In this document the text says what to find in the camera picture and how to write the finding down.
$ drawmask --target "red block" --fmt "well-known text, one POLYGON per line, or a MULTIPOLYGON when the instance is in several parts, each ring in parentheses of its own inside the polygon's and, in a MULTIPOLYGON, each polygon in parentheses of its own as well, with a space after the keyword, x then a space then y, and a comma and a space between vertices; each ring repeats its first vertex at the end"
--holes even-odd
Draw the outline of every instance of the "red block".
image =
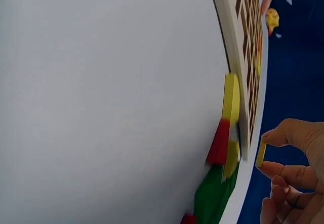
POLYGON ((207 155, 206 162, 208 164, 220 166, 226 164, 229 128, 230 121, 227 119, 221 119, 211 149, 207 155))
POLYGON ((188 214, 185 214, 181 221, 181 224, 196 224, 196 223, 197 223, 197 217, 188 214))

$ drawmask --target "lattice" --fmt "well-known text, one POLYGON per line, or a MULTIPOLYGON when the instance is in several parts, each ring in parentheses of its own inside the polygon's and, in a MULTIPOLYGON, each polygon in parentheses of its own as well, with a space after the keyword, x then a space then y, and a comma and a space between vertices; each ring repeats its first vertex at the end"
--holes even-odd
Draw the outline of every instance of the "lattice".
POLYGON ((262 22, 260 0, 214 0, 224 36, 230 70, 240 82, 240 135, 242 156, 253 136, 258 106, 260 75, 258 60, 262 54, 262 22))

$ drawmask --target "blue floor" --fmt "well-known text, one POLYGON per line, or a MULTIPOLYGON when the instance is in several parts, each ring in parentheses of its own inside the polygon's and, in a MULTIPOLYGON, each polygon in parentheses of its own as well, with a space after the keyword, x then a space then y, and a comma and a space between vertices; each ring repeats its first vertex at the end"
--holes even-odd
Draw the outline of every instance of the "blue floor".
MULTIPOLYGON (((292 1, 293 6, 286 0, 271 5, 280 15, 280 27, 269 39, 261 134, 285 118, 324 121, 324 0, 292 1)), ((268 147, 265 160, 308 165, 305 156, 289 146, 268 147)), ((259 223, 261 202, 269 193, 270 180, 254 169, 238 223, 259 223)))

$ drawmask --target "wooden grid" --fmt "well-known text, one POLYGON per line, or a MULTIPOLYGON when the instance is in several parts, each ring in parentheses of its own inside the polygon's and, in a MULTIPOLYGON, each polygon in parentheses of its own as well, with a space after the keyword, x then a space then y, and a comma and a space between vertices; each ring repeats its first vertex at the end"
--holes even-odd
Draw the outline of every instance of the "wooden grid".
POLYGON ((243 159, 247 159, 258 106, 262 53, 262 21, 259 0, 214 0, 224 35, 230 70, 240 83, 240 135, 243 159))

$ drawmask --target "green shape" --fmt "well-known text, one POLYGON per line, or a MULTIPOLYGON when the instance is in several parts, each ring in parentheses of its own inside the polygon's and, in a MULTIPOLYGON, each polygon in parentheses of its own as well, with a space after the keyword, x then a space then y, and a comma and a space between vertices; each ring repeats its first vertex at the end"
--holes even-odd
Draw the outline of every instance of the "green shape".
POLYGON ((211 167, 195 194, 194 215, 197 216, 197 224, 219 223, 235 188, 238 168, 239 164, 233 175, 222 183, 223 167, 211 167))

